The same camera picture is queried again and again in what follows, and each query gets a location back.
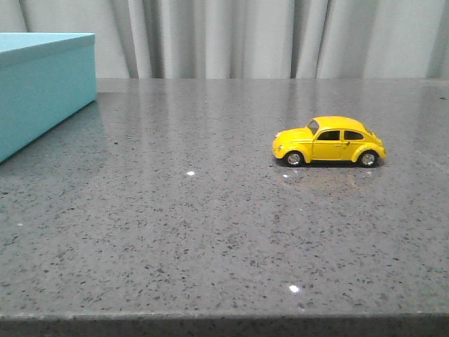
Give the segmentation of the yellow toy beetle car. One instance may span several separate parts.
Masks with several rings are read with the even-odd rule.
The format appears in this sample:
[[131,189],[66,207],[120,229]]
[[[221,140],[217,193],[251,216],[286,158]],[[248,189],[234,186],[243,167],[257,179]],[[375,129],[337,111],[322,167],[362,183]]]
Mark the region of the yellow toy beetle car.
[[374,167],[387,157],[384,144],[362,122],[343,116],[313,118],[302,128],[276,134],[273,154],[289,166],[313,161],[350,161]]

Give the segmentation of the light blue storage box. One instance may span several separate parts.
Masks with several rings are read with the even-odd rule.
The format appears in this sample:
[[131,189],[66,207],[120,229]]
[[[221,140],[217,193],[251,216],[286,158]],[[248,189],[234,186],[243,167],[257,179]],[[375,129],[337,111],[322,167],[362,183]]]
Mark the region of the light blue storage box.
[[1,34],[1,159],[97,97],[93,33]]

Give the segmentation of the grey pleated curtain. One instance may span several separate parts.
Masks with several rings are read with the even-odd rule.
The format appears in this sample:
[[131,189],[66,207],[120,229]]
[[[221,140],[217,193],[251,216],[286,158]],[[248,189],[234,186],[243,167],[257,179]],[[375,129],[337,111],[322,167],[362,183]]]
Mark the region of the grey pleated curtain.
[[92,32],[100,78],[448,77],[447,1],[2,1],[2,32]]

